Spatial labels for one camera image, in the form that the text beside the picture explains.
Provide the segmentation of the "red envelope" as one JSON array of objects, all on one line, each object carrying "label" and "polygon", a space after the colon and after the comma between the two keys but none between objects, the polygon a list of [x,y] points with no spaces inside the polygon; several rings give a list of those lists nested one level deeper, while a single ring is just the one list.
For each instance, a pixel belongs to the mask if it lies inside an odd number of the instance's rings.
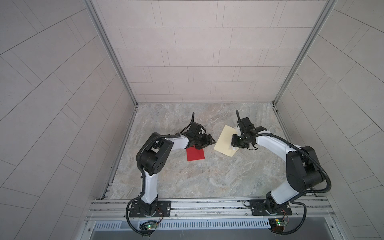
[{"label": "red envelope", "polygon": [[186,149],[186,153],[188,162],[205,159],[205,152],[203,149],[198,150],[195,147],[191,147]]}]

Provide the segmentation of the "cream yellow envelope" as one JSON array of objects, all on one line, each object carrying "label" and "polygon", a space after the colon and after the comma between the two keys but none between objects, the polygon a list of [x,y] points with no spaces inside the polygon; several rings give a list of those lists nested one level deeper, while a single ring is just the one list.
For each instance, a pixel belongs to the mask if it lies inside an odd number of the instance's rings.
[{"label": "cream yellow envelope", "polygon": [[214,150],[228,157],[232,157],[239,149],[231,145],[233,135],[237,134],[237,129],[225,125],[219,136],[219,139],[216,141]]}]

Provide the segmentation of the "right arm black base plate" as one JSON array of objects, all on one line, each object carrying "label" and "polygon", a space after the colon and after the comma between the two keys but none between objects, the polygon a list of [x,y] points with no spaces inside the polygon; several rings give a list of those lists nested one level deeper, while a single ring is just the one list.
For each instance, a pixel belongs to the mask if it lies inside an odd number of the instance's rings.
[{"label": "right arm black base plate", "polygon": [[273,200],[249,200],[247,207],[251,209],[253,216],[282,216],[284,214],[291,216],[293,214],[289,203],[278,205]]}]

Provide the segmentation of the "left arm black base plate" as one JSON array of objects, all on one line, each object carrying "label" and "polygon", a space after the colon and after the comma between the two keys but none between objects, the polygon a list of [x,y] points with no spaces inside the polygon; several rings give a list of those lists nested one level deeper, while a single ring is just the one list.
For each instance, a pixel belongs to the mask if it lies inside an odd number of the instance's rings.
[{"label": "left arm black base plate", "polygon": [[171,201],[155,201],[155,203],[147,204],[142,200],[135,201],[130,206],[130,218],[159,218],[169,217],[171,211]]}]

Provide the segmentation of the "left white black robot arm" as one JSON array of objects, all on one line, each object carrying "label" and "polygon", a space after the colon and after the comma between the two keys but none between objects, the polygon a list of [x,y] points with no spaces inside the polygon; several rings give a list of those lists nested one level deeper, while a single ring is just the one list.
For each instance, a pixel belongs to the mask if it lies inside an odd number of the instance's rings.
[{"label": "left white black robot arm", "polygon": [[171,151],[189,148],[202,150],[215,143],[214,138],[206,133],[206,129],[196,122],[189,123],[175,135],[152,133],[136,155],[137,167],[142,173],[139,210],[146,216],[155,213],[158,202],[158,173],[164,168]]}]

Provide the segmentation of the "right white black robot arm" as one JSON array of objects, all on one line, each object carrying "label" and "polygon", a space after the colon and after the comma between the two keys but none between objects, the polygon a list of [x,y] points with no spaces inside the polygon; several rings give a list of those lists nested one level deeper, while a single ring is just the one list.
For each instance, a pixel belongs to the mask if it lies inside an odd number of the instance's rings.
[{"label": "right white black robot arm", "polygon": [[232,136],[231,146],[240,149],[262,146],[286,163],[286,180],[266,194],[265,206],[268,214],[276,214],[285,203],[292,203],[303,195],[327,193],[331,190],[331,179],[321,167],[312,147],[294,145],[262,126],[255,127],[248,117],[237,117],[240,133]]}]

